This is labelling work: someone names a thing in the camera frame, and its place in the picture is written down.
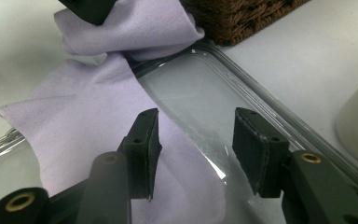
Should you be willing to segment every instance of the purple cloth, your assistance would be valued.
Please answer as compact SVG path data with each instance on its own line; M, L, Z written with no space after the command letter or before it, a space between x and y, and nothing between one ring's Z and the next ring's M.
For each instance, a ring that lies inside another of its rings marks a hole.
M204 36L178 0L117 1L101 26L67 9L56 13L55 20L64 49L79 55L129 51L126 56L141 61L171 55Z
M28 101L0 108L30 142L50 195L87 178L93 159L116 150L136 116L157 107L123 57L154 59L203 37L177 0L118 1L103 26L68 10L56 14L68 52L109 52L101 65L68 61ZM224 184L184 133L160 110L154 199L132 200L133 223L221 223Z

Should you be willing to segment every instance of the woven basket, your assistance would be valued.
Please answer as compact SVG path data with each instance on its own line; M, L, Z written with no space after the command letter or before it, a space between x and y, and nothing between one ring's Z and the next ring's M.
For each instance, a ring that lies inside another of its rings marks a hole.
M233 46L309 0L182 0L215 44Z

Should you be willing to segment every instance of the basket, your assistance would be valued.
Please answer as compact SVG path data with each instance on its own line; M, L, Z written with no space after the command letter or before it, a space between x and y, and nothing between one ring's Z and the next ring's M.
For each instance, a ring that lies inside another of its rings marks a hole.
M182 0L215 44L234 46L309 0Z

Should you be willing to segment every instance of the wicker basket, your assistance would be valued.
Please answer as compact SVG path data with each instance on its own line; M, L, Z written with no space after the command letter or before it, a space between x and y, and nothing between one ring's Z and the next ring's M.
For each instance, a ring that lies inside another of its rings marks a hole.
M215 44L233 46L309 0L182 0Z

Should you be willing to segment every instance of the cloth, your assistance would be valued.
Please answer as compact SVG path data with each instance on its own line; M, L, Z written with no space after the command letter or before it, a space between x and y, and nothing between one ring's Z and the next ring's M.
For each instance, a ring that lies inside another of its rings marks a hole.
M127 51L126 56L137 61L171 55L204 36L178 0L117 1L101 26L82 21L70 10L56 13L55 21L70 54Z
M154 59L175 53L203 35L177 0L145 2L118 1L102 27L90 27L68 10L57 13L64 45L74 50L71 53L123 52L107 53L100 65L67 61L36 86L28 101L0 108L0 115L33 147L50 196L87 178L93 159L116 150L136 116L157 107L123 54L138 60ZM116 7L131 8L132 14L120 14ZM115 13L123 16L122 22L113 20ZM138 23L132 25L126 20ZM165 23L152 24L161 20L176 21L178 29L167 28ZM108 36L116 32L114 26L121 31L109 42ZM224 184L186 135L159 111L163 149L154 199L132 200L133 223L220 223L226 211Z

